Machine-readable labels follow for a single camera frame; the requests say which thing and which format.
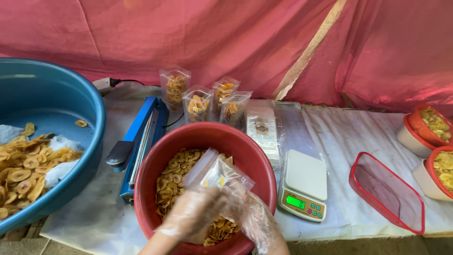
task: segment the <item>pink tarp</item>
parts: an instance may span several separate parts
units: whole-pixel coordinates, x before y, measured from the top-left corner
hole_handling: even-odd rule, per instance
[[[193,84],[224,75],[270,97],[335,0],[4,0],[0,56],[46,60],[90,80],[159,84],[178,64]],[[408,112],[453,110],[453,2],[347,0],[285,100]]]

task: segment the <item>plastic glove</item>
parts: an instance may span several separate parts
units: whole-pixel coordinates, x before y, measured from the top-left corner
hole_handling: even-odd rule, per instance
[[[208,227],[225,203],[226,198],[218,187],[187,190],[176,200],[165,221],[156,231],[180,241],[198,243],[204,240]]]
[[[227,207],[242,232],[255,243],[258,254],[285,254],[280,251],[286,252],[288,247],[278,224],[257,195],[247,189],[236,190]]]

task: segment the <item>white tablecloth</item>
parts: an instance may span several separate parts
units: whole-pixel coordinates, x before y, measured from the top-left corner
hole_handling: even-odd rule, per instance
[[[105,96],[107,129],[103,158],[124,137],[144,96],[152,95],[153,89],[126,84]],[[425,202],[426,233],[453,231],[453,219],[449,217],[453,203],[423,195],[411,174],[420,159],[395,138],[403,114],[322,107],[292,112],[285,111],[284,106],[282,111],[290,138],[284,149],[318,157],[328,168],[328,207],[323,222],[306,221],[277,207],[275,218],[287,241],[412,235],[391,224],[349,186],[351,165],[361,151],[371,153],[419,192]],[[178,117],[171,116],[169,123]],[[183,119],[172,129],[182,123]],[[47,219],[41,235],[97,255],[138,253],[147,240],[134,208],[123,204],[118,196],[123,178],[124,173],[114,172],[102,161],[86,189]]]

